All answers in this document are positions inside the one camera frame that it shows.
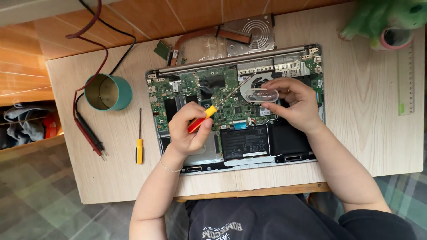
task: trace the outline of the screwdriver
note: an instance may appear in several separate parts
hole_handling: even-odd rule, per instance
[[[233,93],[235,93],[243,84],[245,84],[247,81],[249,81],[255,74],[257,74],[257,73],[256,72],[252,73],[248,78],[246,78],[245,81],[243,81],[241,84],[239,84],[239,86],[237,88],[235,88],[233,91],[231,91],[231,93],[229,95],[227,95],[224,99],[222,99],[218,104],[216,104],[215,106],[212,105],[208,109],[206,109],[205,110],[206,118],[196,118],[193,121],[191,121],[191,123],[188,125],[188,133],[193,133],[197,129],[199,129],[202,122],[205,119],[210,118],[212,116],[212,114],[214,114],[217,111],[217,107],[219,105],[221,105],[221,103],[223,103],[227,98],[229,98],[231,95],[233,95]]]
[[[135,162],[137,164],[142,164],[141,112],[142,108],[139,108],[139,138],[136,140],[135,148]]]

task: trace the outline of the forearm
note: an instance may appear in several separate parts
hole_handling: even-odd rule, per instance
[[[307,134],[307,138],[323,176],[346,212],[359,206],[390,212],[371,174],[326,126]]]
[[[161,161],[170,170],[181,169],[185,156],[168,147]],[[149,220],[163,217],[170,206],[178,184],[180,172],[170,172],[157,163],[145,180],[135,201],[132,220]]]

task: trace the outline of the green cup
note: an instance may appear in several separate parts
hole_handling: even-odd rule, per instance
[[[125,79],[103,73],[99,73],[85,87],[84,93],[89,105],[100,111],[121,110],[132,100],[132,89]]]

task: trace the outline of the clear ruler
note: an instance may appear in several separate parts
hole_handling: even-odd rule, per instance
[[[414,46],[399,49],[398,53],[398,110],[399,116],[415,112]]]

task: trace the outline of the laptop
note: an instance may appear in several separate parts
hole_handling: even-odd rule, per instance
[[[240,56],[153,69],[146,72],[149,99],[163,154],[171,143],[168,122],[185,104],[209,108],[244,83],[212,115],[204,146],[184,161],[181,174],[205,174],[316,161],[305,134],[246,91],[278,77],[292,77],[316,91],[320,118],[325,122],[322,48],[307,44]],[[282,99],[277,104],[289,105]]]

